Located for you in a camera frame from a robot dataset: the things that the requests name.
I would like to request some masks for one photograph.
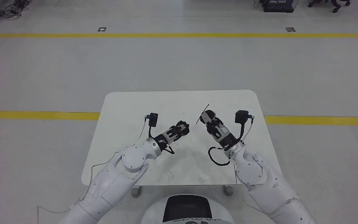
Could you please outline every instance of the cable on floor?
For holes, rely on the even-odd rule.
[[[144,130],[146,121],[147,121],[147,119],[144,119],[144,125],[143,125],[143,128],[142,128],[142,131],[140,132],[140,135],[139,135],[139,138],[138,138],[137,142],[139,141],[139,139],[141,138],[141,136],[142,136],[142,134],[143,134],[143,130]],[[66,213],[66,212],[70,211],[78,202],[83,201],[84,198],[87,196],[88,191],[90,190],[90,187],[91,187],[91,184],[92,184],[93,168],[96,167],[96,166],[100,166],[100,165],[104,165],[104,164],[109,163],[109,162],[114,158],[114,156],[115,156],[117,153],[119,153],[119,152],[118,152],[118,151],[115,152],[115,153],[113,154],[113,156],[112,156],[107,162],[103,162],[103,163],[101,163],[101,164],[95,164],[95,165],[91,166],[91,178],[90,178],[91,181],[89,182],[89,186],[88,186],[88,188],[87,188],[87,190],[86,190],[86,193],[84,194],[84,196],[83,196],[82,198],[78,198],[77,201],[76,201],[75,203],[73,203],[67,210],[60,211],[60,212],[59,212],[59,211],[49,210],[49,209],[47,209],[47,208],[45,208],[45,207],[43,207],[43,206],[37,206],[37,207],[36,207],[36,211],[37,211],[37,224],[40,223],[40,208],[43,209],[43,210],[45,210],[45,211],[47,211],[47,212],[50,212],[50,213],[62,214],[62,213]]]
[[[13,4],[4,7],[0,10],[0,17],[7,20],[17,20],[21,17],[22,11],[27,11],[27,6],[32,0],[15,0]]]

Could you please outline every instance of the wire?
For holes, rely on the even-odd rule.
[[[146,123],[146,122],[147,122],[147,119],[144,118],[144,124],[143,124],[142,131],[140,132],[140,135],[139,135],[138,140],[137,140],[132,146],[135,146],[135,145],[138,143],[138,141],[140,140],[140,138],[141,138],[141,136],[142,136],[142,134],[143,134],[143,130],[144,130],[144,127],[145,127],[145,123]]]
[[[146,121],[147,121],[147,119],[145,118],[145,119],[144,119],[143,128],[142,128],[142,131],[140,132],[140,135],[139,135],[138,140],[141,138],[141,136],[142,136],[142,134],[143,134],[143,130],[144,130]],[[101,163],[101,164],[95,164],[95,165],[91,166],[91,178],[90,178],[91,181],[89,182],[89,186],[88,186],[88,188],[87,188],[87,190],[86,190],[86,193],[84,194],[84,196],[83,196],[82,198],[78,198],[77,201],[76,201],[75,203],[73,203],[67,210],[58,212],[58,211],[49,210],[49,209],[47,209],[47,208],[45,208],[45,207],[42,207],[42,206],[37,206],[37,207],[36,207],[36,210],[37,210],[37,224],[39,224],[39,222],[40,222],[40,211],[39,211],[40,208],[43,209],[43,210],[45,210],[45,211],[47,211],[47,212],[50,212],[50,213],[62,214],[62,213],[66,213],[66,212],[70,211],[78,202],[83,201],[84,198],[87,196],[88,191],[90,190],[90,187],[91,187],[91,184],[92,184],[93,168],[96,167],[96,166],[100,166],[100,165],[104,165],[104,164],[109,163],[109,162],[114,158],[114,156],[116,155],[116,153],[119,153],[119,152],[118,152],[118,151],[115,152],[115,153],[113,154],[113,156],[112,156],[107,162],[103,162],[103,163]]]
[[[175,154],[175,152],[173,151],[173,149],[170,146],[169,146],[169,148],[170,148],[170,151],[167,150],[166,148],[163,149],[163,150],[169,152],[170,154]]]
[[[0,17],[7,20],[17,20],[21,17],[22,11],[27,11],[27,6],[32,0],[15,0],[13,4],[6,6],[3,10],[0,10]]]
[[[247,133],[246,133],[246,134],[245,134],[245,136],[243,137],[242,142],[245,140],[246,136],[247,136],[247,135],[248,135],[248,133],[251,131],[252,124],[253,124],[253,118],[251,118],[251,125],[250,125],[250,128],[248,129]]]
[[[261,213],[263,213],[263,214],[269,216],[269,215],[271,215],[271,214],[276,213],[280,208],[282,208],[282,207],[285,206],[286,204],[291,203],[293,200],[299,200],[299,201],[301,202],[301,199],[298,199],[298,198],[290,198],[290,199],[288,199],[285,203],[283,203],[282,205],[280,205],[276,210],[274,210],[274,211],[271,212],[271,213],[265,213],[265,212],[263,212],[262,210],[260,210],[260,209],[258,209],[258,208],[255,208],[254,206],[251,206],[251,205],[247,204],[246,201],[245,201],[245,199],[244,199],[244,203],[245,203],[245,205],[246,205],[247,207],[253,208],[253,209],[255,209],[256,211],[261,212]]]
[[[258,0],[258,4],[257,4],[256,7],[255,7],[255,1],[253,1],[253,7],[254,7],[254,8],[258,8],[259,5],[260,5],[260,0]]]
[[[47,211],[47,212],[50,212],[50,213],[62,214],[62,213],[65,213],[65,212],[70,211],[70,210],[73,208],[73,206],[74,206],[78,201],[79,201],[79,198],[78,198],[78,200],[77,200],[71,207],[69,207],[69,209],[64,210],[64,211],[62,211],[62,212],[51,211],[51,210],[49,210],[49,209],[47,209],[47,208],[44,208],[44,207],[42,207],[42,206],[37,206],[37,207],[36,207],[36,210],[37,210],[37,224],[39,224],[39,221],[40,221],[40,211],[39,211],[40,208],[42,208],[43,210],[45,210],[45,211]]]
[[[216,162],[216,161],[213,159],[213,157],[211,156],[211,154],[210,154],[210,151],[213,150],[213,149],[223,150],[223,148],[211,147],[211,148],[208,150],[208,154],[209,154],[209,157],[210,157],[210,159],[212,160],[212,162],[214,162],[214,163],[215,163],[216,165],[218,165],[218,166],[227,166],[227,165],[230,164],[230,161],[228,161],[228,162],[226,162],[226,163],[224,163],[224,164],[220,164],[220,163]]]
[[[47,208],[45,208],[45,207],[42,207],[42,206],[37,206],[37,207],[36,207],[36,209],[37,209],[37,224],[39,224],[39,222],[40,222],[39,208],[42,208],[43,210],[45,210],[45,211],[47,211],[47,212],[50,212],[50,213],[62,214],[62,213],[65,213],[65,212],[70,211],[78,202],[83,201],[84,198],[87,196],[88,191],[90,190],[90,187],[91,187],[91,184],[92,184],[93,168],[96,167],[96,166],[100,166],[100,165],[104,165],[104,164],[109,163],[109,162],[112,160],[112,158],[116,155],[116,153],[118,153],[118,152],[115,152],[115,153],[113,154],[113,156],[112,156],[107,162],[103,162],[103,163],[101,163],[101,164],[96,164],[96,165],[93,165],[93,166],[91,167],[91,178],[90,178],[91,181],[89,182],[89,186],[88,186],[88,188],[87,188],[87,190],[86,190],[86,193],[84,194],[84,196],[82,197],[82,199],[81,199],[81,198],[78,198],[77,201],[76,201],[75,203],[73,203],[67,210],[58,212],[58,211],[49,210],[49,209],[47,209]]]
[[[200,117],[201,117],[201,115],[203,114],[203,112],[206,110],[206,108],[201,112],[201,114],[200,114],[199,118],[197,119],[195,125],[197,125],[197,123],[199,122]]]
[[[152,134],[151,134],[151,132],[150,132],[151,130],[152,130],[152,127],[149,126],[149,132],[148,132],[148,137],[149,137],[149,138],[153,138],[153,137],[152,137]]]

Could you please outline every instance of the white table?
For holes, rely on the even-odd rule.
[[[89,184],[92,165],[108,161],[115,151],[137,142],[144,116],[153,112],[159,114],[157,127],[152,128],[153,136],[164,132],[179,120],[190,124],[190,133],[171,145],[174,155],[163,152],[156,160],[148,160],[149,169],[137,185],[236,184],[232,164],[217,166],[209,159],[208,149],[211,146],[219,147],[219,144],[208,134],[203,123],[195,125],[207,104],[210,104],[208,109],[215,111],[236,137],[240,133],[240,124],[234,122],[235,112],[241,109],[253,114],[253,127],[245,139],[248,149],[264,155],[281,172],[257,96],[251,90],[113,92],[105,98],[83,168],[82,183]],[[148,122],[137,144],[142,144],[146,138]],[[213,155],[218,162],[227,161],[222,151],[214,150]],[[124,171],[121,162],[118,167]],[[93,175],[102,168],[95,167]]]

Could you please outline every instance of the black cable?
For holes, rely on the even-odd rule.
[[[6,6],[3,10],[0,10],[0,17],[7,20],[17,20],[21,17],[22,11],[27,11],[27,6],[32,0],[15,0],[13,4]]]
[[[211,147],[211,148],[208,150],[208,154],[209,154],[209,157],[210,157],[210,159],[212,160],[212,162],[214,162],[214,163],[215,163],[216,165],[218,165],[218,166],[227,166],[227,165],[230,164],[230,161],[228,161],[227,163],[224,163],[224,164],[220,164],[220,163],[216,162],[216,161],[213,159],[213,157],[211,156],[211,154],[210,154],[210,151],[213,150],[213,149],[223,150],[223,148]]]
[[[152,134],[151,134],[151,132],[150,132],[151,130],[152,130],[152,127],[149,126],[149,132],[148,132],[148,137],[149,137],[149,138],[153,138],[153,137],[152,137]]]
[[[163,149],[163,151],[167,151],[167,152],[169,152],[170,154],[175,154],[175,152],[173,151],[173,149],[172,149],[171,147],[169,147],[169,148],[170,148],[170,151],[167,150],[166,148]]]

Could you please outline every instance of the chair leg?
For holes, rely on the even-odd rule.
[[[338,10],[341,8],[341,5],[337,3],[337,0],[331,0],[331,2],[335,6],[335,9],[332,12],[333,13],[338,12]]]
[[[311,8],[313,4],[319,2],[320,0],[313,0],[310,4],[308,4],[308,7]]]

